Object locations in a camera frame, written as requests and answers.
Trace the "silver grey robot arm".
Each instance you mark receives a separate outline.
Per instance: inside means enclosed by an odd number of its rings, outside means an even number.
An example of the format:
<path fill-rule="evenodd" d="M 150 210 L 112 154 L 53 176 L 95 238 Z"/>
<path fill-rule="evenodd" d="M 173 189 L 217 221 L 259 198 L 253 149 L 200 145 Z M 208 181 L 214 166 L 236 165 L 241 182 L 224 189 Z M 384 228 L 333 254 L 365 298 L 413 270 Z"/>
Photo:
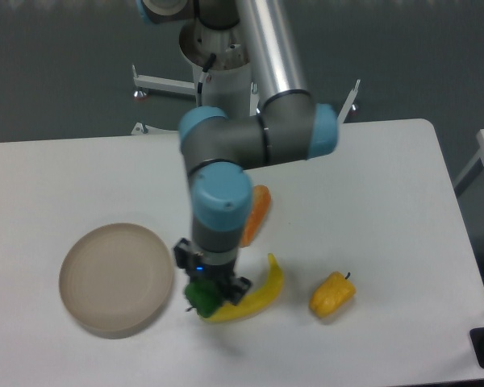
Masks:
<path fill-rule="evenodd" d="M 173 254 L 185 296 L 213 314 L 250 289 L 235 273 L 255 197 L 248 171 L 334 151 L 336 112 L 316 103 L 279 1 L 139 1 L 140 15 L 182 22 L 179 45 L 194 69 L 196 107 L 178 124 L 191 236 Z"/>

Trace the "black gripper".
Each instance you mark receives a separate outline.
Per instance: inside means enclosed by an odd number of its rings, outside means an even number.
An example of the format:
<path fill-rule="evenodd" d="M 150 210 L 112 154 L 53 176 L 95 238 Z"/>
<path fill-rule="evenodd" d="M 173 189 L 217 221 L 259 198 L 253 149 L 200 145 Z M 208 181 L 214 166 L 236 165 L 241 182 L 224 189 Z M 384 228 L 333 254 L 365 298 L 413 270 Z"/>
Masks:
<path fill-rule="evenodd" d="M 217 285 L 222 303 L 237 306 L 252 288 L 246 277 L 235 277 L 238 248 L 227 252 L 202 250 L 192 241 L 181 238 L 173 247 L 176 265 L 191 281 L 208 280 Z"/>

